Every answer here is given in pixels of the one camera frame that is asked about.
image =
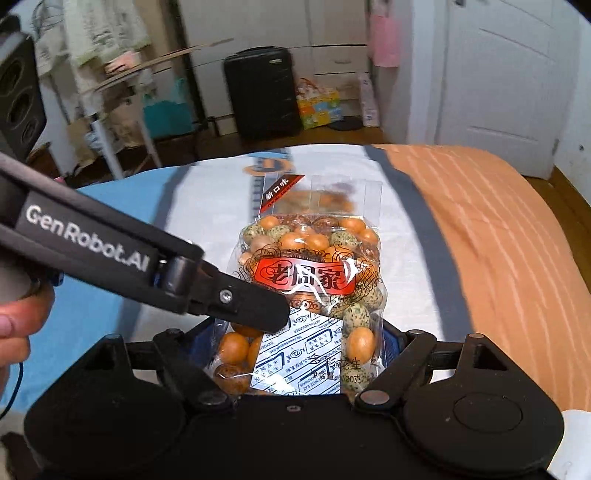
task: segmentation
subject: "transparent plastic bag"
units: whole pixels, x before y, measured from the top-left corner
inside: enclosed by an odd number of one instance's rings
[[[228,272],[283,293],[290,321],[274,335],[216,322],[209,373],[227,393],[352,398],[385,368],[381,189],[345,177],[265,177],[261,214],[242,230]]]

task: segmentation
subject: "screw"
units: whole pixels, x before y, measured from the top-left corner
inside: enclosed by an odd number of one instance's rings
[[[222,290],[220,292],[220,301],[227,305],[228,303],[230,303],[233,299],[233,295],[232,292],[230,290]]]
[[[201,393],[197,399],[199,400],[199,403],[202,403],[203,405],[214,407],[224,403],[228,399],[228,396],[220,390],[208,390]]]
[[[390,395],[381,390],[368,390],[363,392],[359,398],[367,405],[384,405],[390,400]]]

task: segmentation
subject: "blue sheet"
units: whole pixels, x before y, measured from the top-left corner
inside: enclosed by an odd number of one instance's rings
[[[125,180],[80,189],[144,222],[153,223],[169,179],[177,167],[150,170]],[[118,295],[66,278],[56,289],[56,302],[42,331],[31,337],[31,356],[24,362],[24,376],[14,410],[26,412],[33,402],[97,340],[118,332],[123,299]],[[14,389],[18,366],[0,403],[5,405]]]

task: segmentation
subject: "white wardrobe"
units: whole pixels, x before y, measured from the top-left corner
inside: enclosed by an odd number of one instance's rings
[[[235,131],[223,59],[246,48],[289,48],[296,78],[339,90],[345,115],[359,113],[356,72],[368,71],[365,0],[178,0],[189,45],[234,41],[193,53],[206,113]]]

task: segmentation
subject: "black suitcase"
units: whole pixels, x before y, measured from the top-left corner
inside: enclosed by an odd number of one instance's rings
[[[250,48],[226,58],[223,66],[240,136],[260,140],[301,130],[289,50]]]

